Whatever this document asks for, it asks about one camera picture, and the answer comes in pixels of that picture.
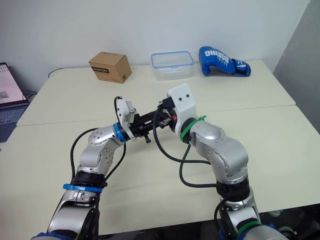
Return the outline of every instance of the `laptop screen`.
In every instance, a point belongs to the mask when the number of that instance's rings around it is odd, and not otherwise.
[[[26,100],[5,63],[0,63],[0,104]]]

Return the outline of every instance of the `blue container lid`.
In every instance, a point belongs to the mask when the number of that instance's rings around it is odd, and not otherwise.
[[[194,60],[188,51],[159,52],[151,55],[154,69],[183,68],[192,66]]]

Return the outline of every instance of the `laptop keyboard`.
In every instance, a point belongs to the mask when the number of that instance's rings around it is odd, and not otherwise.
[[[24,107],[0,111],[0,124],[10,124],[18,122],[24,111]]]

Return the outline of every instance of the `white table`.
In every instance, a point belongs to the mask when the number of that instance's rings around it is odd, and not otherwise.
[[[91,68],[54,72],[25,111],[18,126],[101,120],[114,116],[113,100],[123,96],[140,114],[156,109],[167,91],[188,83],[199,112],[289,106],[295,102],[260,60],[248,61],[249,77],[225,73],[204,77],[199,64],[194,76],[158,81],[151,66],[133,66],[124,84],[98,80]]]
[[[89,128],[113,124],[113,114],[14,130],[0,151],[1,239],[25,240],[47,229],[64,192],[61,186],[70,181],[74,139]],[[320,203],[320,136],[296,106],[207,112],[206,120],[245,146],[260,212]],[[169,129],[158,133],[163,147],[181,157],[185,144]],[[160,153],[152,134],[150,138],[150,144],[144,139],[128,142],[127,156],[101,196],[100,234],[213,219],[216,190],[184,186],[179,165]],[[83,137],[75,148],[76,160],[86,144]],[[121,153],[116,152],[115,161]],[[194,149],[189,154],[189,159],[198,157]],[[183,172],[193,183],[214,182],[206,164],[185,164]]]

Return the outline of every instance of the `boxing glove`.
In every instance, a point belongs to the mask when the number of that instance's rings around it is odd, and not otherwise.
[[[204,75],[210,74],[210,67],[241,77],[248,77],[251,73],[250,66],[245,61],[229,58],[222,51],[211,46],[200,48],[199,62]]]

